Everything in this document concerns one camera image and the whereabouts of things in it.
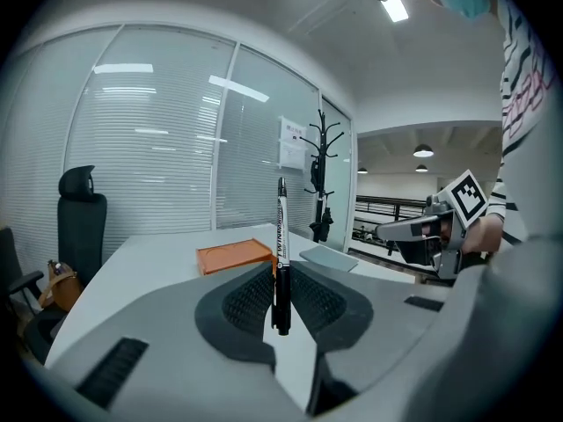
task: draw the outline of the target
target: black vent slot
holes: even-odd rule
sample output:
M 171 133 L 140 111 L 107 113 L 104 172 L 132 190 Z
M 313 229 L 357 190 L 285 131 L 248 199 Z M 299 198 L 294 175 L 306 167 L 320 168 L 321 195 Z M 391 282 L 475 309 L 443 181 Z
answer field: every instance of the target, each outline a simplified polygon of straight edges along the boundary
M 77 391 L 102 408 L 107 408 L 148 346 L 138 339 L 122 338 L 88 374 Z
M 409 305 L 417 306 L 423 309 L 429 309 L 430 311 L 439 312 L 442 309 L 443 302 L 438 302 L 437 300 L 431 300 L 424 297 L 418 297 L 416 295 L 411 295 L 405 300 L 405 303 Z

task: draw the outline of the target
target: striped shirt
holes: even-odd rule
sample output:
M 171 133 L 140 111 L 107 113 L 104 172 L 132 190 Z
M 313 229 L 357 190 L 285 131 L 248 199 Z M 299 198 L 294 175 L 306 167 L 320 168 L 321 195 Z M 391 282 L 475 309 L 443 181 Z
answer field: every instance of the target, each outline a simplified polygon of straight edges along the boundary
M 511 0 L 498 0 L 498 12 L 506 32 L 501 79 L 502 159 L 486 213 L 504 221 L 502 251 L 545 228 L 535 214 L 541 213 L 538 205 L 544 205 L 545 199 L 534 185 L 537 182 L 541 186 L 541 178 L 549 178 L 539 177 L 545 171 L 542 162 L 546 161 L 541 156 L 544 142 L 556 143 L 549 139 L 549 133 L 561 133 L 563 105 L 555 68 L 524 15 Z M 545 122 L 542 127 L 538 127 L 540 121 Z M 551 173 L 557 172 L 558 165 L 554 167 L 552 164 Z M 521 206 L 527 217 L 523 217 Z M 560 205 L 551 207 L 551 211 L 560 212 Z

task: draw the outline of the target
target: black coat rack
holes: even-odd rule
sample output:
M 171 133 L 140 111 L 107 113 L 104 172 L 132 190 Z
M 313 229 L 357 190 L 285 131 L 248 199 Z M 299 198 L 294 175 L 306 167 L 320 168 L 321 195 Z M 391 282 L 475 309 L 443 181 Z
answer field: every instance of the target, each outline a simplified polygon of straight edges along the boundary
M 334 141 L 340 138 L 344 132 L 340 133 L 330 142 L 326 142 L 326 134 L 328 130 L 332 127 L 340 125 L 340 123 L 333 123 L 328 127 L 325 125 L 325 113 L 318 110 L 318 115 L 320 116 L 320 127 L 318 125 L 313 125 L 310 123 L 311 127 L 315 127 L 320 132 L 320 147 L 314 142 L 308 141 L 303 137 L 299 136 L 299 139 L 303 139 L 305 142 L 312 145 L 317 149 L 318 155 L 311 155 L 314 158 L 311 164 L 311 183 L 315 187 L 315 191 L 309 191 L 305 189 L 307 193 L 315 193 L 317 195 L 317 212 L 315 215 L 315 222 L 313 222 L 310 227 L 313 230 L 313 241 L 318 243 L 319 241 L 326 242 L 328 238 L 328 231 L 330 229 L 331 223 L 333 223 L 333 218 L 331 217 L 331 209 L 328 207 L 328 196 L 334 193 L 325 191 L 325 171 L 326 171 L 326 159 L 335 158 L 338 155 L 328 155 L 328 149 L 333 145 Z

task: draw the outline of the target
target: marker pen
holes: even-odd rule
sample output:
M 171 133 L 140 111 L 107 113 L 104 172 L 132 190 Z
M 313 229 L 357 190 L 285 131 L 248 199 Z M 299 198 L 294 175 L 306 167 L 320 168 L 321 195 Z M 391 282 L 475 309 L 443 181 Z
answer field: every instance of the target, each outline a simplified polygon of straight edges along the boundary
M 289 269 L 288 190 L 285 178 L 278 180 L 277 271 L 275 273 L 275 325 L 281 336 L 291 326 L 291 278 Z

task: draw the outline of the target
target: window blinds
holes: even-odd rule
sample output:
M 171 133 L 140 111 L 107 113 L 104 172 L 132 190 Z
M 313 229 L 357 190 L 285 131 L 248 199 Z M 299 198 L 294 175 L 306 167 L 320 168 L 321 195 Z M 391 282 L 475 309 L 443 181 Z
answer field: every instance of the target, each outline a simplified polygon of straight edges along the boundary
M 104 259 L 129 237 L 211 228 L 216 122 L 234 43 L 126 27 L 91 74 L 65 168 L 93 164 L 107 197 Z
M 289 229 L 311 237 L 315 197 L 312 148 L 301 142 L 304 167 L 279 167 L 282 120 L 309 128 L 318 121 L 318 91 L 280 65 L 241 47 L 225 102 L 217 171 L 217 228 L 275 223 L 277 181 L 287 180 Z
M 0 73 L 0 145 L 2 145 L 2 134 L 6 126 L 11 103 L 16 97 L 19 84 L 26 74 L 35 53 L 35 50 L 31 50 L 5 63 L 2 67 L 2 72 Z
M 24 273 L 56 259 L 62 155 L 84 82 L 114 30 L 49 42 L 34 56 L 11 104 L 2 143 L 2 222 L 14 232 Z

